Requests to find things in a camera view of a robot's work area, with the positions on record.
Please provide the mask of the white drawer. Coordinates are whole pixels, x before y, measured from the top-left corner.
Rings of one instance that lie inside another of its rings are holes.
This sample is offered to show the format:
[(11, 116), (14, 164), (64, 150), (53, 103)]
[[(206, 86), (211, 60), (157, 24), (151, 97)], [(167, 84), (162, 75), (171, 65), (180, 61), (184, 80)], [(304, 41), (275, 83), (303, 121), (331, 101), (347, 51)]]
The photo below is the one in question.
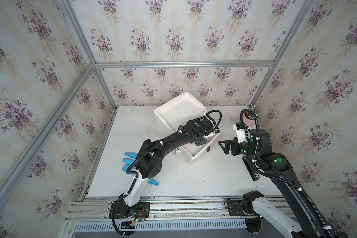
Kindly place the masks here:
[(174, 151), (175, 157), (181, 158), (185, 163), (192, 165), (208, 152), (208, 149), (217, 141), (219, 136), (220, 133), (211, 134), (210, 137), (206, 139), (207, 142), (200, 146), (196, 146), (195, 142), (180, 146)]

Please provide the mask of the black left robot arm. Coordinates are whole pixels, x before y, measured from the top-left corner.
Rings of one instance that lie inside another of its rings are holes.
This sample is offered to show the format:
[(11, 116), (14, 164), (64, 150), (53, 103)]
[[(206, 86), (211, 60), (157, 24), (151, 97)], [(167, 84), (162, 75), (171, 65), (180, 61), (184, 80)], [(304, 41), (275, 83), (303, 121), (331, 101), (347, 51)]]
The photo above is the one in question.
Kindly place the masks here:
[(131, 186), (117, 200), (109, 203), (109, 217), (131, 217), (137, 210), (147, 183), (160, 173), (163, 159), (180, 146), (194, 143), (199, 147), (206, 144), (209, 137), (220, 132), (221, 120), (221, 111), (211, 110), (199, 118), (187, 121), (185, 125), (180, 125), (176, 132), (163, 139), (144, 141), (135, 160), (126, 169), (126, 174), (133, 176)]

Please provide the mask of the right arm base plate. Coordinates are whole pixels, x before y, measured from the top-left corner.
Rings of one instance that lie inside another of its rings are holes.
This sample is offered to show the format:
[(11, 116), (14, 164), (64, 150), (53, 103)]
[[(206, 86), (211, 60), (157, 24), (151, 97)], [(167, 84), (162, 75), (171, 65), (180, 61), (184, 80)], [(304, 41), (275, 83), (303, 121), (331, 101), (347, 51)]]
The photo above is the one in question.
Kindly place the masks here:
[(229, 216), (260, 216), (253, 208), (253, 202), (243, 199), (243, 200), (231, 200), (226, 199), (224, 201), (224, 206), (228, 210)]

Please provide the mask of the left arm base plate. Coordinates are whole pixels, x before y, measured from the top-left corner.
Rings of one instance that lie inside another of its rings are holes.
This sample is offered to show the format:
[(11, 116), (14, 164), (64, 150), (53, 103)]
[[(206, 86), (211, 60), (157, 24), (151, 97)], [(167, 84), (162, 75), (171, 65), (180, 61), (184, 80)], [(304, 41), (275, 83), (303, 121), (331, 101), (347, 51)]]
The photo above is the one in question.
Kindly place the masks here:
[(128, 206), (123, 200), (111, 204), (109, 219), (146, 219), (150, 213), (150, 202), (139, 202)]

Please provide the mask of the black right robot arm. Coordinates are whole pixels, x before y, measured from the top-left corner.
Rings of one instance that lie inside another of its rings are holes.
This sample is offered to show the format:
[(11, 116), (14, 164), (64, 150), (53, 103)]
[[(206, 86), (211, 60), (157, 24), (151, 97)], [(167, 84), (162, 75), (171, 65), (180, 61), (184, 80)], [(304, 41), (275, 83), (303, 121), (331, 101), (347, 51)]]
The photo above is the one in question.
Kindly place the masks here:
[(224, 153), (241, 155), (253, 181), (261, 177), (270, 179), (285, 198), (295, 219), (274, 208), (257, 190), (244, 194), (241, 210), (246, 215), (264, 218), (286, 238), (339, 237), (300, 184), (287, 158), (273, 152), (270, 134), (260, 128), (256, 114), (243, 109), (240, 122), (233, 128), (237, 136), (219, 142)]

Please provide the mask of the blue toy microphone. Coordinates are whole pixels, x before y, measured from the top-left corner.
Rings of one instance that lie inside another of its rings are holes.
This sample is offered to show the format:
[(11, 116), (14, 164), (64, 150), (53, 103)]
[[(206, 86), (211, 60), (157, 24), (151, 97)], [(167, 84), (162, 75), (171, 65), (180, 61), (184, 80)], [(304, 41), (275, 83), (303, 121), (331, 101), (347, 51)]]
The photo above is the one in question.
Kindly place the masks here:
[(131, 159), (136, 159), (137, 158), (137, 153), (134, 152), (126, 152), (124, 154), (126, 157), (131, 158)]
[(134, 160), (131, 159), (131, 158), (123, 158), (123, 162), (126, 164), (126, 165), (131, 165)]
[[(126, 172), (127, 169), (129, 168), (129, 166), (130, 166), (130, 165), (127, 165), (127, 164), (123, 165), (122, 170), (123, 170), (124, 172)], [(158, 186), (158, 185), (159, 185), (159, 183), (158, 183), (156, 180), (154, 180), (154, 179), (150, 179), (150, 180), (148, 181), (148, 183), (151, 184), (151, 185), (154, 185), (154, 186)]]

